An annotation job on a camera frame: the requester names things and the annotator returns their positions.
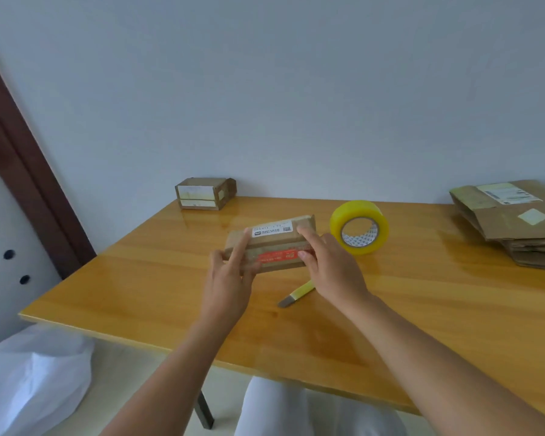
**dark brown wooden frame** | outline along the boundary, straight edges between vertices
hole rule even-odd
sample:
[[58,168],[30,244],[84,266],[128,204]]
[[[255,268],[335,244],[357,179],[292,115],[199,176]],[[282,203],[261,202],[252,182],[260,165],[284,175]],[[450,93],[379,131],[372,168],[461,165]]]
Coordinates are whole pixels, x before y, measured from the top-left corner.
[[1,76],[0,176],[62,278],[96,256]]

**table leg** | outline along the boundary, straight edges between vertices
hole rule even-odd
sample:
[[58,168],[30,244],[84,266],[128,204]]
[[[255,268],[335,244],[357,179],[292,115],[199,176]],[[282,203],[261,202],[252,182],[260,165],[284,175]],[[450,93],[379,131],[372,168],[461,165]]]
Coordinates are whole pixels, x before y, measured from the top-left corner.
[[214,418],[212,418],[212,413],[210,413],[210,409],[208,408],[208,404],[206,403],[201,390],[200,395],[194,404],[194,410],[196,411],[202,426],[208,430],[211,430],[212,426],[214,425]]

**patterned inner tape core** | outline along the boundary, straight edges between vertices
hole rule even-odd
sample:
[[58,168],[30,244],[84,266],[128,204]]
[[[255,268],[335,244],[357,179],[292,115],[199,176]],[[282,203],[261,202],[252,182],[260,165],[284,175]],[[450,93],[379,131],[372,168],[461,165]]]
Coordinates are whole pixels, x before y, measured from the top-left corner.
[[371,228],[365,234],[347,235],[343,232],[343,228],[341,228],[341,238],[349,246],[353,246],[354,248],[363,248],[364,246],[370,245],[375,241],[375,239],[377,239],[379,234],[378,224],[375,222],[375,220],[370,219],[369,217],[364,218],[371,221]]

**hand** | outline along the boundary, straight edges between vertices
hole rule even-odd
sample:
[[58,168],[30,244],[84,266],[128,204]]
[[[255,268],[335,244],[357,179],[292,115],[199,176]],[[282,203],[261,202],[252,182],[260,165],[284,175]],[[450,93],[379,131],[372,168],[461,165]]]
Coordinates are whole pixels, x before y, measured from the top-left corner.
[[318,236],[311,228],[297,227],[297,231],[311,244],[315,256],[299,251],[315,284],[317,292],[344,313],[370,299],[362,271],[349,252],[331,234]]
[[252,281],[260,268],[260,263],[251,265],[240,275],[240,263],[250,240],[250,230],[236,244],[228,263],[224,263],[222,251],[210,253],[210,269],[204,286],[201,317],[216,321],[226,327],[233,326],[240,319],[252,292]]

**forearm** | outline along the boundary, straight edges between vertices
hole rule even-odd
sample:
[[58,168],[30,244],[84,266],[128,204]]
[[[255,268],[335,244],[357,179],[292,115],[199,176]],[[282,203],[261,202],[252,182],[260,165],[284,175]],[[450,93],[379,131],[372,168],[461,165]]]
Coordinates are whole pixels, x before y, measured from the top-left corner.
[[102,436],[183,434],[208,369],[229,331],[215,321],[195,323]]
[[375,297],[342,309],[442,436],[545,435],[545,416]]

